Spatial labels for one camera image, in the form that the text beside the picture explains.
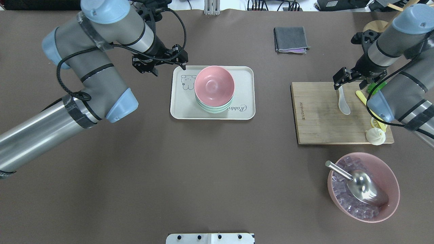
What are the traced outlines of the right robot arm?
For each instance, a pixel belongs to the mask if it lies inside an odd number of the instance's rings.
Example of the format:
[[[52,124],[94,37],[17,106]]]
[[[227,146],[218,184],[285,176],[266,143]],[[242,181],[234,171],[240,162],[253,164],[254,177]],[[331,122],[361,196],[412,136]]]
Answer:
[[[341,68],[332,78],[335,90],[360,81],[375,83],[367,110],[379,122],[403,127],[433,146],[434,107],[425,99],[433,88],[433,7],[414,4],[404,9],[384,32],[367,30],[353,37],[363,55],[354,68]]]

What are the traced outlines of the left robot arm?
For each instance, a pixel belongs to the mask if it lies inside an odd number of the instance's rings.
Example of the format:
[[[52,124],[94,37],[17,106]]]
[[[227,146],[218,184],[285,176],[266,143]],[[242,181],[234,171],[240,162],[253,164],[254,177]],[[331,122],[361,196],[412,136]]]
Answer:
[[[115,68],[107,51],[131,52],[140,73],[158,75],[157,65],[185,69],[185,44],[166,48],[155,32],[169,0],[82,0],[76,17],[51,31],[42,41],[45,55],[56,65],[65,96],[39,114],[1,135],[1,178],[102,119],[114,123],[138,108],[138,101]]]

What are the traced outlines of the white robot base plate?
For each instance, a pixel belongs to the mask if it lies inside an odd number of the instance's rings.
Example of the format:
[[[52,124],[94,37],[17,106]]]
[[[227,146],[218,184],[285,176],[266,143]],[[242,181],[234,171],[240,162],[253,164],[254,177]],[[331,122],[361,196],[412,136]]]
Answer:
[[[253,233],[173,233],[166,244],[254,244]]]

